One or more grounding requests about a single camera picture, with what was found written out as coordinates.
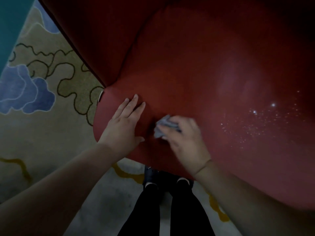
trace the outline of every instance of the person's left arm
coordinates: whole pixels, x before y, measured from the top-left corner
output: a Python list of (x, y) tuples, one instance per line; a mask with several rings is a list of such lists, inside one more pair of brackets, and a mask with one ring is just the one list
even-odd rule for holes
[(0, 205), (2, 235), (63, 235), (92, 188), (143, 137), (135, 126), (145, 103), (134, 110), (138, 96), (118, 108), (99, 142), (64, 167)]

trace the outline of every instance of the yellow wavy line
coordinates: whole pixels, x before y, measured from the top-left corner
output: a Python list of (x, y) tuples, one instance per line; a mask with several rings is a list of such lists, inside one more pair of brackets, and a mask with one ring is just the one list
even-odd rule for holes
[(210, 206), (211, 208), (218, 213), (218, 216), (220, 218), (220, 220), (222, 222), (228, 222), (230, 221), (230, 218), (227, 216), (227, 214), (223, 213), (221, 210), (220, 210), (220, 207), (219, 207), (219, 204), (217, 202), (217, 200), (211, 195), (209, 194), (208, 192), (206, 192), (208, 195), (209, 195), (209, 203), (210, 203)]
[[(144, 174), (139, 174), (139, 175), (136, 175), (136, 174), (130, 174), (130, 173), (127, 173), (125, 171), (123, 171), (117, 163), (113, 164), (112, 167), (114, 168), (116, 174), (121, 177), (121, 178), (130, 178), (130, 179), (133, 179), (135, 182), (137, 182), (138, 184), (142, 184), (143, 180), (144, 180)], [(228, 222), (230, 221), (230, 218), (225, 214), (223, 213), (220, 208), (219, 208), (219, 204), (218, 202), (216, 201), (216, 199), (207, 192), (207, 194), (209, 195), (209, 203), (210, 203), (210, 206), (211, 208), (218, 213), (219, 215), (219, 218), (222, 222)]]
[(136, 175), (136, 174), (129, 174), (127, 172), (124, 172), (122, 169), (120, 169), (117, 163), (113, 164), (112, 167), (114, 168), (116, 174), (121, 178), (131, 178), (138, 184), (142, 184), (144, 180), (144, 174)]
[(0, 161), (4, 162), (4, 163), (15, 163), (15, 164), (18, 164), (21, 167), (21, 171), (22, 171), (23, 177), (26, 179), (26, 181), (28, 182), (29, 185), (32, 184), (33, 178), (28, 173), (28, 171), (26, 169), (26, 165), (21, 159), (5, 159), (5, 158), (0, 157)]

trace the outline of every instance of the black pants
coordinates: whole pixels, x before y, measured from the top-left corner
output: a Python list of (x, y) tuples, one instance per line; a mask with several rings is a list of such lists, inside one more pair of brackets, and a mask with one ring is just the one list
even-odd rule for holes
[[(208, 216), (192, 193), (187, 181), (179, 181), (171, 206), (170, 235), (215, 235)], [(139, 196), (134, 210), (121, 228), (118, 236), (153, 235), (160, 232), (160, 206), (156, 185), (148, 185)]]

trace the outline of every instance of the teal surface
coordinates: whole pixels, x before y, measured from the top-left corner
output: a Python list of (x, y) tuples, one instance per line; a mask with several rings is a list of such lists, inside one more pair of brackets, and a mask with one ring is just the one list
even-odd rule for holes
[(0, 0), (0, 73), (2, 73), (34, 0)]

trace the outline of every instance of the gray cloth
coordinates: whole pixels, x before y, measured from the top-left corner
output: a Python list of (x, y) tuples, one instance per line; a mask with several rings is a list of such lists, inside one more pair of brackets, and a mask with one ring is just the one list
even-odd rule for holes
[(165, 117), (161, 118), (159, 121), (156, 122), (156, 126), (154, 128), (154, 137), (155, 138), (161, 138), (161, 137), (165, 136), (164, 133), (158, 129), (157, 125), (163, 125), (163, 126), (171, 127), (171, 128), (174, 128), (176, 131), (181, 132), (177, 123), (169, 121), (170, 117), (171, 117), (170, 115), (166, 115)]

